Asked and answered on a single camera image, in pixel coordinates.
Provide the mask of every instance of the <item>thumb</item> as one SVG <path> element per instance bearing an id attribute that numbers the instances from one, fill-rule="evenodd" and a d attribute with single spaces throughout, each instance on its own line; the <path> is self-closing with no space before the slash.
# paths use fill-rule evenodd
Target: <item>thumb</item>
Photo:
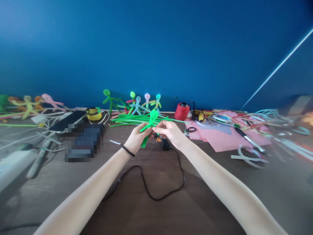
<path id="1" fill-rule="evenodd" d="M 148 135 L 150 135 L 152 132 L 152 128 L 148 128 L 146 129 L 144 132 L 141 133 L 141 135 L 143 135 L 144 137 L 147 137 Z"/>
<path id="2" fill-rule="evenodd" d="M 152 130 L 153 130 L 155 133 L 158 133 L 158 134 L 164 134 L 164 135 L 167 134 L 167 129 L 165 129 L 165 128 L 161 128 L 161 127 L 152 127 Z"/>

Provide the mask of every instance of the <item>smartphone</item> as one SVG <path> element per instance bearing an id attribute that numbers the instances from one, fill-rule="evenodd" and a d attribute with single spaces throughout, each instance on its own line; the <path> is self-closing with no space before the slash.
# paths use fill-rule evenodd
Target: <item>smartphone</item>
<path id="1" fill-rule="evenodd" d="M 49 128 L 49 131 L 63 133 L 69 124 L 77 124 L 86 116 L 86 111 L 75 111 Z"/>

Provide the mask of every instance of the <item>pipe cleaner figure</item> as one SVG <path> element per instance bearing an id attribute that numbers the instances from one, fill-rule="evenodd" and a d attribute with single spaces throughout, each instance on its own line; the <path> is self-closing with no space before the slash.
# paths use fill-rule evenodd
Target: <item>pipe cleaner figure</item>
<path id="1" fill-rule="evenodd" d="M 140 103 L 141 102 L 141 97 L 140 96 L 137 96 L 136 97 L 136 103 L 134 104 L 131 104 L 130 106 L 133 108 L 133 107 L 136 107 L 135 110 L 131 113 L 131 115 L 134 115 L 136 112 L 141 115 L 141 112 L 140 112 L 140 109 L 138 108 L 141 108 L 143 109 L 141 106 L 140 106 Z"/>
<path id="2" fill-rule="evenodd" d="M 129 103 L 132 102 L 133 104 L 129 105 L 131 107 L 131 109 L 130 109 L 128 114 L 132 113 L 132 111 L 133 111 L 133 109 L 135 107 L 135 104 L 136 104 L 136 100 L 135 100 L 136 94 L 135 94 L 135 92 L 131 91 L 130 92 L 130 97 L 132 98 L 132 100 L 128 100 L 128 101 L 126 101 L 126 103 L 128 103 L 128 105 L 129 105 Z"/>
<path id="3" fill-rule="evenodd" d="M 7 105 L 9 96 L 5 94 L 0 95 L 0 113 L 7 113 Z"/>
<path id="4" fill-rule="evenodd" d="M 127 110 L 127 109 L 130 109 L 129 106 L 123 106 L 123 105 L 117 105 L 117 106 L 120 107 L 120 108 L 124 108 L 124 112 L 122 112 L 122 113 L 121 112 L 111 113 L 112 115 L 117 114 L 116 116 L 111 117 L 111 119 L 118 118 L 118 115 L 120 115 L 120 114 L 128 114 L 129 113 L 129 111 Z"/>
<path id="5" fill-rule="evenodd" d="M 151 102 L 151 105 L 156 105 L 156 106 L 154 107 L 154 109 L 152 109 L 152 110 L 157 110 L 157 112 L 159 113 L 159 115 L 161 115 L 160 110 L 159 110 L 159 106 L 160 106 L 160 108 L 162 108 L 161 103 L 160 103 L 160 99 L 161 99 L 161 95 L 160 95 L 160 94 L 157 94 L 157 95 L 156 95 L 156 100 L 150 101 L 150 102 Z"/>
<path id="6" fill-rule="evenodd" d="M 158 112 L 156 110 L 152 110 L 151 113 L 150 113 L 150 120 L 149 120 L 149 124 L 146 125 L 144 128 L 142 128 L 140 130 L 140 132 L 143 132 L 144 130 L 150 128 L 150 127 L 155 127 L 156 125 L 154 124 L 154 122 L 156 121 L 157 117 L 159 116 Z M 147 144 L 147 141 L 149 139 L 149 136 L 145 137 L 142 144 L 141 144 L 141 147 L 142 148 L 145 148 L 146 147 L 146 144 Z"/>
<path id="7" fill-rule="evenodd" d="M 26 106 L 27 111 L 24 114 L 24 116 L 22 117 L 22 120 L 26 119 L 29 116 L 29 113 L 39 114 L 35 110 L 33 110 L 33 105 L 40 104 L 42 102 L 42 100 L 39 100 L 36 103 L 31 102 L 31 100 L 32 100 L 32 98 L 30 96 L 24 96 L 25 103 L 17 103 L 15 100 L 12 100 L 12 103 L 15 104 L 16 106 L 20 106 L 20 105 L 25 105 Z"/>
<path id="8" fill-rule="evenodd" d="M 61 111 L 63 111 L 63 112 L 66 113 L 66 110 L 65 110 L 65 109 L 60 108 L 59 106 L 57 106 L 57 104 L 63 105 L 63 103 L 53 101 L 53 99 L 51 98 L 51 96 L 48 95 L 48 94 L 42 94 L 41 97 L 43 98 L 43 102 L 49 103 L 49 104 L 51 104 L 51 105 L 54 107 L 54 109 L 52 110 L 53 112 L 54 112 L 56 109 L 60 109 Z"/>
<path id="9" fill-rule="evenodd" d="M 125 102 L 121 98 L 111 97 L 111 92 L 108 89 L 105 89 L 103 91 L 103 94 L 105 96 L 107 96 L 107 98 L 103 101 L 103 104 L 105 104 L 106 102 L 110 101 L 110 111 L 109 111 L 109 114 L 112 113 L 112 106 L 114 106 L 118 111 L 121 111 L 120 108 L 118 106 L 116 106 L 116 104 L 113 101 L 120 101 L 126 107 Z"/>
<path id="10" fill-rule="evenodd" d="M 124 108 L 124 112 L 114 112 L 114 113 L 112 113 L 112 114 L 131 114 L 131 112 L 133 111 L 133 105 L 135 105 L 136 104 L 136 100 L 134 99 L 135 98 L 135 96 L 136 96 L 136 94 L 135 94 L 135 92 L 133 92 L 133 91 L 131 91 L 130 92 L 130 97 L 132 98 L 132 100 L 128 100 L 128 101 L 126 101 L 126 103 L 128 103 L 128 106 L 124 103 L 124 102 L 122 102 L 123 104 L 125 104 L 125 105 L 117 105 L 118 107 L 120 107 L 120 108 Z M 116 116 L 113 116 L 113 117 L 111 117 L 111 119 L 115 119 L 115 118 L 117 118 L 118 117 L 118 115 L 116 115 Z"/>
<path id="11" fill-rule="evenodd" d="M 15 100 L 17 103 L 24 103 L 24 101 L 21 101 L 18 97 L 14 97 L 14 96 L 10 96 L 8 98 L 8 101 L 10 103 L 13 104 L 13 100 Z M 13 110 L 14 112 L 26 112 L 27 111 L 27 108 L 26 107 L 23 107 L 23 106 L 17 106 L 17 109 L 14 109 Z"/>
<path id="12" fill-rule="evenodd" d="M 42 97 L 41 96 L 36 96 L 35 98 L 34 98 L 34 100 L 35 100 L 35 102 L 38 102 L 39 100 L 42 100 Z M 45 108 L 43 108 L 42 106 L 41 106 L 41 104 L 37 104 L 37 105 L 35 105 L 35 108 L 34 108 L 34 110 L 44 110 Z"/>
<path id="13" fill-rule="evenodd" d="M 149 111 L 151 111 L 151 110 L 149 109 L 149 104 L 153 102 L 153 101 L 150 101 L 150 102 L 149 102 L 151 96 L 150 96 L 150 94 L 146 93 L 146 94 L 144 95 L 144 97 L 145 97 L 145 99 L 146 99 L 146 102 L 142 105 L 142 107 L 146 105 L 146 109 L 149 110 Z"/>

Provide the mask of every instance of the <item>forearm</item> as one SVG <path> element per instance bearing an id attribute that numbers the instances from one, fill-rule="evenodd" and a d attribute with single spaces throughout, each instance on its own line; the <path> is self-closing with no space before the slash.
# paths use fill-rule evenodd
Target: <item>forearm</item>
<path id="1" fill-rule="evenodd" d="M 247 234 L 286 234 L 256 195 L 191 141 L 180 149 Z"/>
<path id="2" fill-rule="evenodd" d="M 124 149 L 117 151 L 51 213 L 35 235 L 79 234 L 130 158 Z"/>

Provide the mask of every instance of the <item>blue pipe cleaner figure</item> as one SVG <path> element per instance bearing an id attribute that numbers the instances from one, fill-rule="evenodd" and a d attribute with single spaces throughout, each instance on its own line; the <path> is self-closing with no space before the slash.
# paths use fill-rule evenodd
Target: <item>blue pipe cleaner figure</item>
<path id="1" fill-rule="evenodd" d="M 141 97 L 140 97 L 140 96 L 137 96 L 137 97 L 136 97 L 136 104 L 131 104 L 131 105 L 130 105 L 131 107 L 136 107 L 135 110 L 131 113 L 131 115 L 134 115 L 136 112 L 137 112 L 139 115 L 141 115 L 140 109 L 138 109 L 138 108 L 143 109 L 143 108 L 140 106 L 140 104 L 139 104 L 140 102 L 141 102 Z"/>

